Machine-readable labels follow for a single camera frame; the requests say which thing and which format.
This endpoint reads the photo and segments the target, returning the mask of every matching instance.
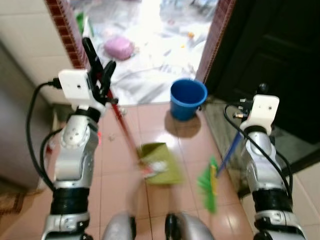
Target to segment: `white wall tile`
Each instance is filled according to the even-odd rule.
[[[25,58],[21,61],[21,66],[26,74],[33,80],[35,85],[51,81],[58,76],[59,71],[63,69],[73,69],[73,66],[67,56],[43,56]],[[43,95],[50,102],[68,103],[62,90],[56,90],[52,87],[46,87]]]
[[[0,38],[15,58],[67,54],[49,13],[1,15]]]
[[[308,193],[313,205],[317,209],[320,215],[320,162],[308,167],[299,173],[297,177],[299,178],[301,184],[303,185],[305,191]]]
[[[293,212],[302,226],[320,224],[318,212],[296,175],[293,176],[292,198]]]
[[[303,230],[308,240],[319,240],[320,239],[320,225],[311,225],[303,227]]]
[[[44,0],[0,0],[0,15],[45,13]]]

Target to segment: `red broom handle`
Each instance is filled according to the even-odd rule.
[[[107,97],[109,99],[114,98],[114,95],[113,95],[111,89],[109,89]],[[131,149],[132,155],[136,158],[136,161],[139,163],[140,158],[139,158],[139,155],[138,155],[138,152],[136,149],[136,144],[135,144],[135,141],[133,139],[132,134],[129,132],[127,122],[126,122],[125,118],[123,117],[123,115],[121,114],[121,112],[118,108],[118,105],[117,104],[111,104],[111,105],[112,105],[112,109],[113,109],[113,112],[114,112],[116,118],[119,120],[120,127],[121,127],[122,131],[124,132],[126,142],[128,143],[128,145]]]

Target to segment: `tiled floor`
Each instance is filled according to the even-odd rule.
[[[99,239],[112,215],[129,211],[137,219],[137,240],[164,240],[165,215],[184,211],[198,216],[210,227],[216,240],[251,240],[253,234],[237,198],[229,175],[218,181],[218,212],[210,215],[203,207],[197,189],[197,176],[214,155],[221,157],[201,112],[189,122],[179,123],[169,114],[168,104],[127,108],[125,118],[137,145],[166,142],[177,156],[185,176],[183,184],[146,185],[127,148],[124,136],[109,110],[100,121],[101,144],[95,153],[95,170],[89,196],[91,215],[87,232]],[[40,239],[51,193],[46,190],[25,199],[19,215],[0,219],[0,240]]]

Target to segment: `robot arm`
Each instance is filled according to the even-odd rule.
[[[276,149],[269,138],[278,103],[277,97],[256,95],[250,114],[240,129],[280,168]],[[254,240],[307,239],[292,211],[292,199],[285,183],[275,167],[250,140],[245,143],[245,151],[249,156],[246,177],[256,211],[254,225],[259,230]]]
[[[106,110],[106,97],[116,63],[104,69],[91,41],[85,38],[84,48],[92,66],[62,70],[58,78],[65,97],[76,111],[68,119],[59,138],[60,153],[55,163],[55,180],[50,214],[46,218],[42,240],[90,240],[85,234],[89,225],[88,196],[93,178],[94,152],[98,145],[98,121]]]

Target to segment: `doorway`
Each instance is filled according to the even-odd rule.
[[[102,64],[117,63],[111,89],[119,104],[141,105],[169,102],[175,80],[195,78],[217,2],[71,0],[70,5],[82,34],[88,20],[84,35],[90,35]],[[107,50],[119,39],[130,43],[125,59]]]

